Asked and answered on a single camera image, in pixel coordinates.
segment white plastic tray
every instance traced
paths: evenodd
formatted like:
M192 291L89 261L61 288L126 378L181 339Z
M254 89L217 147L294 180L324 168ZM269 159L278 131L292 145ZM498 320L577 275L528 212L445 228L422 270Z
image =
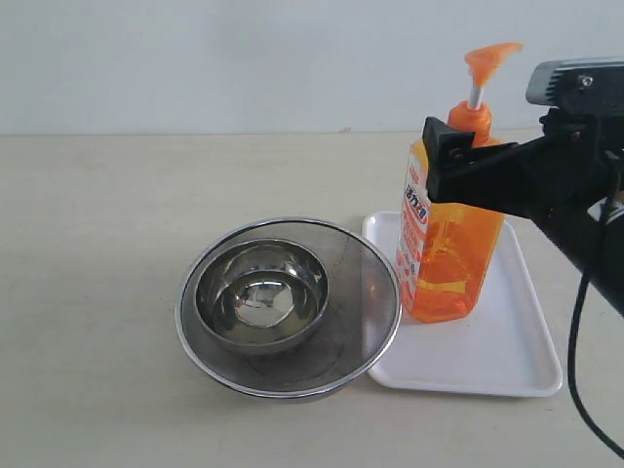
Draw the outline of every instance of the white plastic tray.
M367 217L363 234L394 264L400 215ZM513 228L501 229L477 306L467 318L421 325L404 314L370 370L381 385L513 397L547 397L562 369Z

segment table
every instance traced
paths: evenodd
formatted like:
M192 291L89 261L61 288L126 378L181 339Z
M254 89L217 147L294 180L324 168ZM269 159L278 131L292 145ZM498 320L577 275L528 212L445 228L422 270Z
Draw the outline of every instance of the table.
M397 392L363 376L281 406L219 386L184 355L174 303L207 244L273 215L360 230L364 216L398 209L416 138L0 138L2 466L619 466L566 388L501 399ZM564 364L579 274L532 224L510 220ZM623 332L591 291L579 385L622 442Z

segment orange pump bottle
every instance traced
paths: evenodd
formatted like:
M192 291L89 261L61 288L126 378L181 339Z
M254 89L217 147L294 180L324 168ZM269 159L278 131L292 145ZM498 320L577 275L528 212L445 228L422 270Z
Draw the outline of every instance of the orange pump bottle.
M448 125L474 132L475 146L499 143L489 135L491 113L481 102L483 88L497 67L521 49L521 44L505 43L466 55L473 77L471 96L450 111ZM470 314L477 303L504 215L460 204L431 205L424 188L428 160L422 140L411 147L410 157L406 193L411 195L410 200L415 194L417 203L404 201L402 208L397 251L401 301L420 322L460 319ZM414 162L420 172L413 169ZM424 216L424 224L418 224L419 217L414 213Z

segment stainless steel bowl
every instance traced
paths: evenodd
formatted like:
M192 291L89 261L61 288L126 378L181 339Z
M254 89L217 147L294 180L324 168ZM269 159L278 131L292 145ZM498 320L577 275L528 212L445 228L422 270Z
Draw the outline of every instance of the stainless steel bowl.
M296 346L318 328L328 278L321 261L299 244L256 239L209 263L195 296L206 332L221 346L266 355Z
M267 356L226 349L197 313L199 282L228 249L257 239L286 239L315 255L331 290L316 331L297 346ZM313 401L366 372L390 346L401 307L394 270L359 234L320 219L282 217L241 227L205 249L184 278L175 324L189 358L217 382L253 397Z

